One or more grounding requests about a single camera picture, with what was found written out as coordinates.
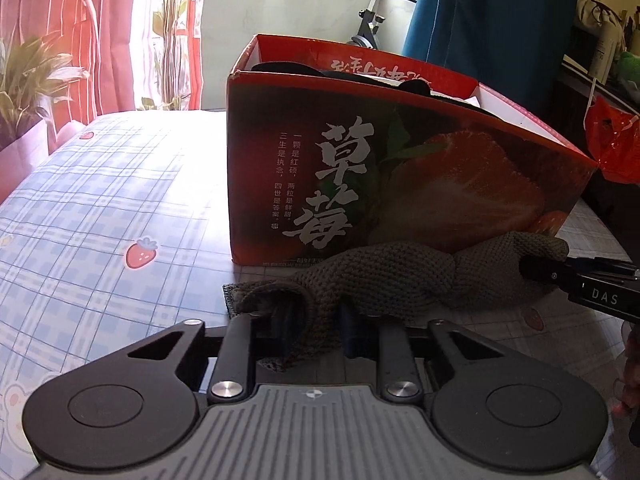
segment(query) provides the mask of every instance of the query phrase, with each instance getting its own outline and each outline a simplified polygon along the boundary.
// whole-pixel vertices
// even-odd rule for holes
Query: human hand
[[[622,376],[614,384],[614,394],[619,400],[613,409],[615,416],[629,416],[640,406],[640,324],[623,323],[622,335],[625,340]]]

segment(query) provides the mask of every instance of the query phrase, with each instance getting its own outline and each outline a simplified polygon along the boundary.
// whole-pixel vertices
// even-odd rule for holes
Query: triangular cutout
[[[484,346],[478,341],[461,334],[460,332],[450,332],[451,339],[460,350],[460,353],[469,361],[478,361],[480,359],[495,359],[504,357],[500,352]]]
[[[142,348],[138,348],[129,353],[129,357],[134,359],[149,359],[152,361],[162,361],[166,359],[176,343],[180,341],[182,332],[171,332],[160,339],[156,339]]]

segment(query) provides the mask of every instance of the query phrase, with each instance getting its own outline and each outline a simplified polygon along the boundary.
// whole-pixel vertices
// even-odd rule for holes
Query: blue curtain
[[[577,0],[418,0],[404,56],[467,74],[531,112],[551,91]]]

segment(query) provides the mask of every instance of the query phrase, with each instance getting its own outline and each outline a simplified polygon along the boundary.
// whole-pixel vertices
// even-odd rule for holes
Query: silver screw
[[[394,397],[413,397],[418,393],[418,386],[411,381],[398,381],[387,386],[386,390]]]
[[[211,387],[211,393],[218,397],[237,397],[242,393],[242,384],[235,381],[220,381]]]

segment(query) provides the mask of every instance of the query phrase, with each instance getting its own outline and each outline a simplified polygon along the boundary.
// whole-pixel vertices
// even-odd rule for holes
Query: green plush toy
[[[640,104],[640,56],[630,52],[620,54],[618,81],[633,101]]]

